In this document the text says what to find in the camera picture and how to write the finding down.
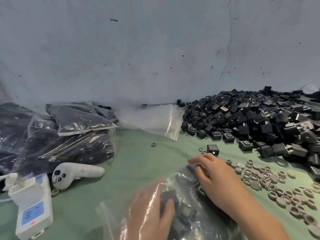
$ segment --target electrical outlet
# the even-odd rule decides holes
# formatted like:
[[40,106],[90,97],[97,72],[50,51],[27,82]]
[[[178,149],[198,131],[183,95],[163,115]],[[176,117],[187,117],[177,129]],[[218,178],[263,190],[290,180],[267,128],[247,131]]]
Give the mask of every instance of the electrical outlet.
[[31,222],[35,218],[41,216],[44,213],[44,205],[43,201],[29,207],[28,209],[24,210],[22,214],[22,224],[27,224],[28,222]]

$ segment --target plastic bag filled with black objects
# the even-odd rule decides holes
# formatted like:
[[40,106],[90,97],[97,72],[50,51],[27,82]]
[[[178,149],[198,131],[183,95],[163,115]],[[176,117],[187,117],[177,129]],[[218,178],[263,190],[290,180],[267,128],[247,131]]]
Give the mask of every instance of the plastic bag filled with black objects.
[[46,111],[57,122],[59,136],[83,134],[89,131],[117,127],[113,122],[99,115],[95,105],[77,103],[47,104]]
[[0,152],[18,155],[28,137],[34,112],[12,102],[0,102]]
[[116,152],[114,128],[60,137],[53,117],[35,115],[28,132],[24,152],[12,170],[21,177],[52,173],[65,162],[89,165],[111,162]]
[[193,171],[188,165],[163,181],[101,202],[96,212],[103,240],[237,239],[238,225],[199,190]]

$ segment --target table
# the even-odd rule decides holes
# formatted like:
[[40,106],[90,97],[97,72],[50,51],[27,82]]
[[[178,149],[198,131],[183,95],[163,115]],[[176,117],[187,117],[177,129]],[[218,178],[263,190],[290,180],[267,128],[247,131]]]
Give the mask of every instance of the table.
[[[106,170],[102,178],[84,178],[76,180],[72,185],[52,199],[53,224],[47,228],[39,239],[56,240],[100,240],[103,237],[102,223],[95,212],[95,207],[104,200],[134,190],[153,179],[168,175],[187,164],[187,160],[199,154],[198,148],[206,148],[207,144],[217,144],[219,157],[224,160],[245,163],[248,159],[261,166],[270,166],[273,172],[288,171],[296,173],[296,179],[286,178],[286,184],[278,183],[283,190],[292,190],[298,185],[311,187],[311,178],[300,165],[288,164],[285,168],[276,163],[275,158],[259,159],[253,151],[243,153],[238,143],[226,144],[223,141],[199,139],[181,132],[177,141],[164,136],[152,135],[141,130],[118,129],[118,151],[110,164],[100,164]],[[280,208],[267,196],[267,191],[255,191],[249,188],[254,198],[267,211],[274,214],[284,225],[291,240],[314,239],[303,220],[289,214],[288,207]],[[320,194],[315,193],[314,201],[320,208]],[[317,210],[305,206],[307,214],[320,222]],[[0,239],[16,240],[15,227],[17,206],[13,202],[0,203]]]

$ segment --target hand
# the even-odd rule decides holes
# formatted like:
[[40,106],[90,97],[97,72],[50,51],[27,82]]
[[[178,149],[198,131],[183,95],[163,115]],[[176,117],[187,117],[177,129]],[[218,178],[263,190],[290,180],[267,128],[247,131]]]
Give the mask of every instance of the hand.
[[234,170],[221,158],[207,153],[191,158],[188,162],[199,163],[205,167],[207,172],[201,166],[195,169],[201,187],[210,200],[230,217],[235,218],[239,207],[255,202]]
[[167,240],[173,217],[174,202],[168,200],[160,218],[160,194],[163,183],[137,193],[122,227],[121,240]]

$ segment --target clear plastic bag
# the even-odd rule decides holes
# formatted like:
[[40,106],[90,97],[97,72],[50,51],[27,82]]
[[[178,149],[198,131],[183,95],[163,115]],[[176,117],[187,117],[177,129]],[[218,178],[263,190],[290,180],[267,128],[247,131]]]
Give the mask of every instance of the clear plastic bag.
[[141,129],[145,132],[177,140],[184,110],[177,105],[148,106],[144,109],[127,108],[114,114],[124,129]]
[[105,130],[117,127],[114,123],[99,115],[95,105],[79,103],[47,104],[46,111],[59,125],[59,136],[84,134],[89,131]]
[[28,137],[34,112],[12,102],[0,102],[0,152],[18,155]]
[[92,165],[112,161],[116,152],[114,128],[60,137],[53,117],[36,114],[27,130],[24,151],[12,170],[21,177],[52,173],[65,162]]
[[[170,175],[164,185],[156,183],[146,186],[144,191],[117,195],[101,202],[96,212],[102,221],[103,240],[135,239],[136,234],[139,234],[137,239],[153,239],[154,236],[148,236],[154,233],[150,230],[161,228],[159,221],[170,215],[165,210],[168,199],[173,200],[175,208],[168,240],[236,239],[238,225],[215,206],[198,186],[194,166],[188,165]],[[164,234],[163,229],[159,229],[157,234]]]

